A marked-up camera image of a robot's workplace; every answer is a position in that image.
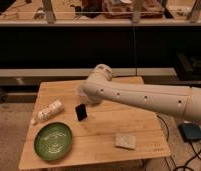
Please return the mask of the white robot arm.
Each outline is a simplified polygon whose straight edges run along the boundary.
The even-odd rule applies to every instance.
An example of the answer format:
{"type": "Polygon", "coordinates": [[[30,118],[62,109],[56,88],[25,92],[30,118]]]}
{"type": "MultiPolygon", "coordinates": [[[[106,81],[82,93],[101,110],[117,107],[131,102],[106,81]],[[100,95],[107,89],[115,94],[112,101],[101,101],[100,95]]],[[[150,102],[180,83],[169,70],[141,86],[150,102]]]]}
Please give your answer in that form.
{"type": "Polygon", "coordinates": [[[88,101],[102,99],[179,117],[201,125],[201,88],[113,82],[113,70],[98,64],[81,85],[88,101]]]}

